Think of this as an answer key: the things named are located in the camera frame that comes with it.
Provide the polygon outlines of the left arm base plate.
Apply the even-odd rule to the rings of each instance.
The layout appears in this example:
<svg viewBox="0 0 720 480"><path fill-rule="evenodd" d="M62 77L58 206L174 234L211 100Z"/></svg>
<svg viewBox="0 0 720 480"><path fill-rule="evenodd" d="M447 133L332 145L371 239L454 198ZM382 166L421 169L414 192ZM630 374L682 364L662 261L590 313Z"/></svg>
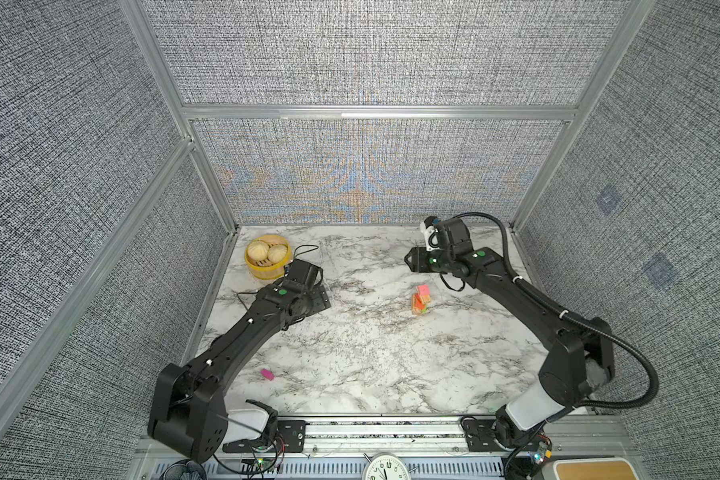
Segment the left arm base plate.
<svg viewBox="0 0 720 480"><path fill-rule="evenodd" d="M303 420L279 420L274 435L276 447L285 453L303 453L306 441L307 422ZM266 440L239 440L224 442L221 450L224 453L250 453L251 450L261 453L273 453L275 448Z"/></svg>

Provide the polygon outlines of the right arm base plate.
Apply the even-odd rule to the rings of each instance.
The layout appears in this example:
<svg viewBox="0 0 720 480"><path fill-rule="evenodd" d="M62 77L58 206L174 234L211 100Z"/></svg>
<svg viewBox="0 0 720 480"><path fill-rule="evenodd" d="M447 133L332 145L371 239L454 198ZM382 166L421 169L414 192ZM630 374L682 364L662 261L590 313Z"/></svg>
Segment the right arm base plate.
<svg viewBox="0 0 720 480"><path fill-rule="evenodd" d="M532 450L540 444L551 446L551 439L543 431L533 434L533 429L518 430L505 419L465 416L459 425L470 452L510 452L519 447Z"/></svg>

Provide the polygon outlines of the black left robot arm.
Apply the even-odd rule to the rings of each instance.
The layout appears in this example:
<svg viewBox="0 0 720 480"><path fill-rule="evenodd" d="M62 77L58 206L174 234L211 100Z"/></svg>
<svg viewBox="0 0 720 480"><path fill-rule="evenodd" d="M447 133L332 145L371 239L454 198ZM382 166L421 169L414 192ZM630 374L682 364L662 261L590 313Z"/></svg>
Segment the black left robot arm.
<svg viewBox="0 0 720 480"><path fill-rule="evenodd" d="M264 413L247 423L230 416L225 396L253 355L275 334L330 307L324 286L299 287L277 281L257 292L245 315L227 333L187 364L168 364L157 377L147 423L148 435L174 451L203 463L224 444L270 446L276 412L258 401Z"/></svg>

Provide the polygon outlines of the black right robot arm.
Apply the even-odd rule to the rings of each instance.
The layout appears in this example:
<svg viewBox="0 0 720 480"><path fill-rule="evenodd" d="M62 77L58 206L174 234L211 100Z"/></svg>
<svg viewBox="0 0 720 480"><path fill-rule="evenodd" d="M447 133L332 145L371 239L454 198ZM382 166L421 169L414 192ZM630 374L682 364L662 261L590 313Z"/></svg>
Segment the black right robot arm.
<svg viewBox="0 0 720 480"><path fill-rule="evenodd" d="M527 443L540 423L556 420L582 406L591 393L615 376L612 342L598 334L609 333L608 324L593 319L581 327L541 306L520 289L499 253L481 248L451 261L442 250L414 247L404 261L413 272L451 274L488 295L524 324L547 350L534 383L496 412L494 432L502 447Z"/></svg>

